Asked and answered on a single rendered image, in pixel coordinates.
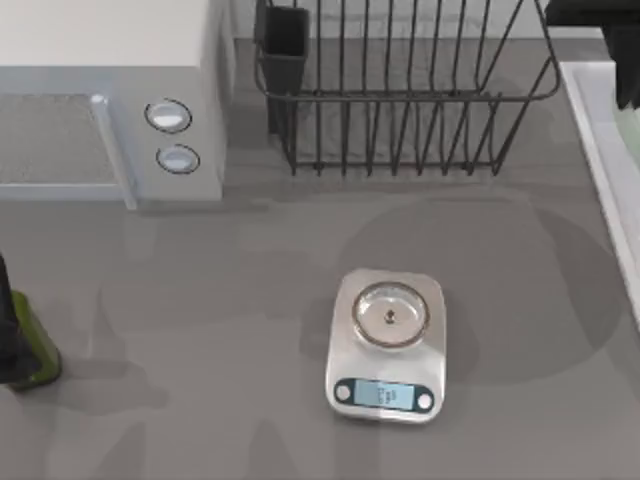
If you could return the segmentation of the green bottle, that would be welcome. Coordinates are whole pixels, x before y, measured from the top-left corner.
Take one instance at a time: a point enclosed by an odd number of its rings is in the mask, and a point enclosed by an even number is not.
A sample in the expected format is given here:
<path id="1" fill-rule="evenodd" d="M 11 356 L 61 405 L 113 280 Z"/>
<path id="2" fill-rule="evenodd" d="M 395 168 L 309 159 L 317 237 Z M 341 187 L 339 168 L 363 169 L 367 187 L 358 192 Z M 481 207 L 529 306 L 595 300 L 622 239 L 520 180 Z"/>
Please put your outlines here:
<path id="1" fill-rule="evenodd" d="M 28 297 L 14 290 L 12 300 L 21 333 L 31 349 L 32 356 L 38 360 L 39 366 L 17 382 L 10 383 L 9 388 L 15 392 L 24 392 L 52 384 L 62 373 L 60 351 L 32 309 Z"/>

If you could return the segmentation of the round microwave knob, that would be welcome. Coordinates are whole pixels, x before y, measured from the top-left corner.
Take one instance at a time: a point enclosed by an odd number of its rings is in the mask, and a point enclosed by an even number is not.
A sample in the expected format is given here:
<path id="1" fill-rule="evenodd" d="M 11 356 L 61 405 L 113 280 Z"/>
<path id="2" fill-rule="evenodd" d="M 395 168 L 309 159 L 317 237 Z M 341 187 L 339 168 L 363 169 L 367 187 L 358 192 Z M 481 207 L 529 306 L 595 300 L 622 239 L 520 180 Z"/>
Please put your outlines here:
<path id="1" fill-rule="evenodd" d="M 193 119 L 189 108 L 174 99 L 162 99 L 148 104 L 144 109 L 144 117 L 151 127 L 167 134 L 185 131 Z"/>
<path id="2" fill-rule="evenodd" d="M 191 147 L 175 144 L 160 148 L 156 152 L 156 163 L 173 175 L 189 175 L 200 166 L 200 156 Z"/>

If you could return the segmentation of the black cutlery holder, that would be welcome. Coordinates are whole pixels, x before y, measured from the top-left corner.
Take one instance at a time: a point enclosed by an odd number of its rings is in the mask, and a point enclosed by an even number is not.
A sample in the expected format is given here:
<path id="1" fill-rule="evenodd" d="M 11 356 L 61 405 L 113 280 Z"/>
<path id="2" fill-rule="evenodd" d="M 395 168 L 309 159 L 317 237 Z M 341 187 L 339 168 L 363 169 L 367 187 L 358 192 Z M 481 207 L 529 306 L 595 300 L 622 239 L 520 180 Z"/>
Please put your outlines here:
<path id="1" fill-rule="evenodd" d="M 286 100 L 280 97 L 297 97 L 302 89 L 309 39 L 308 9 L 256 0 L 254 43 L 266 82 L 267 125 L 271 135 L 278 132 L 278 117 L 285 108 Z"/>

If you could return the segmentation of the pale microwave oven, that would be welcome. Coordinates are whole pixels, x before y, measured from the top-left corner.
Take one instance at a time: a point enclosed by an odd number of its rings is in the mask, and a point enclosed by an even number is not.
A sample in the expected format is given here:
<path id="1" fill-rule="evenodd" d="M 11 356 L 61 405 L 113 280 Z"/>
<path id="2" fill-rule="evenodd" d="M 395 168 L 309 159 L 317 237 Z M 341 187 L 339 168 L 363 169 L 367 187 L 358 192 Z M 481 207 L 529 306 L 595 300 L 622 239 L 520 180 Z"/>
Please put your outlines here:
<path id="1" fill-rule="evenodd" d="M 229 0 L 0 0 L 0 201 L 215 205 L 234 81 Z M 147 123 L 162 99 L 189 108 L 188 129 Z M 175 144 L 195 172 L 156 163 Z"/>

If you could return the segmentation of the silver kitchen scale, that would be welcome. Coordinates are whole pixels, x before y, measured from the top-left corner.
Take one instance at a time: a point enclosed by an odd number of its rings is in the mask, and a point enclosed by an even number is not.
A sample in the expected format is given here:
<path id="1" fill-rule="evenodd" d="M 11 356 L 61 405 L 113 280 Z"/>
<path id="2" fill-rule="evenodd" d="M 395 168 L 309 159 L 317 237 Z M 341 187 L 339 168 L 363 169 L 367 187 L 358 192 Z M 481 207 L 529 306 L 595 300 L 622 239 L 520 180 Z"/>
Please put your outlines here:
<path id="1" fill-rule="evenodd" d="M 447 311 L 426 274 L 359 268 L 334 303 L 325 395 L 344 416 L 407 424 L 436 418 L 446 398 Z"/>

